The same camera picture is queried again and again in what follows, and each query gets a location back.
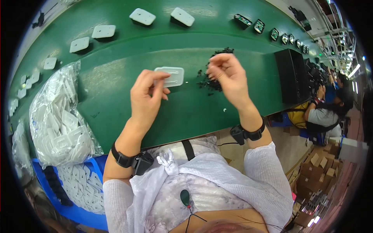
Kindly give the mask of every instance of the white knit cardigan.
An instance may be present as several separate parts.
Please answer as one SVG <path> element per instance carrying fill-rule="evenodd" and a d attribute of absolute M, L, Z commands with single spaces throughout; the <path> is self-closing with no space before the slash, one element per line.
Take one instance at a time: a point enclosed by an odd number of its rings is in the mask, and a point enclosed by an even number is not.
<path fill-rule="evenodd" d="M 268 224 L 270 233 L 280 232 L 292 213 L 288 180 L 272 142 L 249 149 L 244 158 L 246 175 L 229 166 L 219 154 L 204 153 L 178 166 L 173 157 L 157 157 L 161 166 L 134 176 L 132 188 L 120 180 L 104 183 L 104 205 L 109 232 L 144 233 L 144 223 L 168 175 L 193 174 L 216 183 L 248 202 Z"/>

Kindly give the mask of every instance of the black hair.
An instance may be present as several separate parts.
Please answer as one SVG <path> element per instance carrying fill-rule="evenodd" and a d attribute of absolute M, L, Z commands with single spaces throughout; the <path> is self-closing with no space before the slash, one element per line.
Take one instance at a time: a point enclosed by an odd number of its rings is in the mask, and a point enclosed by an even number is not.
<path fill-rule="evenodd" d="M 343 84 L 343 88 L 348 88 L 350 86 L 350 82 L 348 81 L 346 75 L 338 73 L 338 78 L 340 79 L 341 83 Z"/>
<path fill-rule="evenodd" d="M 339 104 L 327 104 L 327 103 L 319 103 L 316 108 L 323 108 L 333 111 L 337 114 L 340 118 L 345 117 L 347 112 L 353 107 L 354 102 L 351 94 L 348 91 L 348 88 L 338 89 L 336 91 L 336 96 L 343 102 L 343 106 Z"/>

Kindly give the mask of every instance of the plastic bag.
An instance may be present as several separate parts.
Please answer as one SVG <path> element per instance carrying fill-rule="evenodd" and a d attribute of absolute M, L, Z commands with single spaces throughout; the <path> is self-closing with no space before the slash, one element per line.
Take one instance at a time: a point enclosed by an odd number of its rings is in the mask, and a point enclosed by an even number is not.
<path fill-rule="evenodd" d="M 59 2 L 61 3 L 61 4 L 65 4 L 65 5 L 67 5 L 67 6 L 71 6 L 71 5 L 73 5 L 74 3 L 77 3 L 77 2 L 79 2 L 80 0 L 59 0 Z"/>
<path fill-rule="evenodd" d="M 26 171 L 31 178 L 34 176 L 34 170 L 30 160 L 30 150 L 25 133 L 25 126 L 23 121 L 18 122 L 16 131 L 12 137 L 12 154 L 13 162 L 19 178 L 22 178 Z"/>
<path fill-rule="evenodd" d="M 76 106 L 80 60 L 56 71 L 30 106 L 30 132 L 43 169 L 73 165 L 103 155 L 101 146 Z"/>

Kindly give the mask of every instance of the green pendant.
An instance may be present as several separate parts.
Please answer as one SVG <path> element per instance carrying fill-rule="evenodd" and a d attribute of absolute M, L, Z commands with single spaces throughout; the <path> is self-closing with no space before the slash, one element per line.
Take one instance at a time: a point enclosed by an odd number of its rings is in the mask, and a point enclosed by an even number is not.
<path fill-rule="evenodd" d="M 180 199 L 185 206 L 189 205 L 189 192 L 186 189 L 181 191 Z"/>

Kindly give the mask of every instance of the blue plastic crate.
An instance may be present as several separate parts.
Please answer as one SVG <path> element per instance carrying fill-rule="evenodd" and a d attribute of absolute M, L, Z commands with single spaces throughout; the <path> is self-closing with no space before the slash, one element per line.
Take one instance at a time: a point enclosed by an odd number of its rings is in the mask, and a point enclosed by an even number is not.
<path fill-rule="evenodd" d="M 87 162 L 84 163 L 90 170 L 91 174 L 92 172 L 96 172 L 98 177 L 100 178 L 102 182 L 102 176 L 104 173 L 104 167 L 105 162 L 107 159 L 107 155 L 102 155 L 96 158 L 91 158 L 87 160 Z M 95 214 L 93 212 L 86 211 L 83 208 L 78 207 L 77 205 L 73 204 L 73 206 L 65 206 L 61 205 L 60 201 L 50 188 L 48 181 L 42 172 L 41 166 L 39 164 L 38 159 L 34 158 L 32 159 L 32 166 L 34 167 L 36 176 L 38 177 L 38 180 L 43 187 L 47 197 L 52 202 L 53 206 L 56 208 L 58 213 L 60 213 L 62 216 L 65 216 L 68 219 L 71 219 L 72 221 L 76 223 L 81 223 L 83 225 L 86 225 L 88 227 L 97 228 L 100 230 L 108 230 L 107 229 L 107 222 L 106 222 L 106 215 L 104 214 Z M 58 171 L 56 167 L 53 167 L 54 172 L 58 176 Z"/>

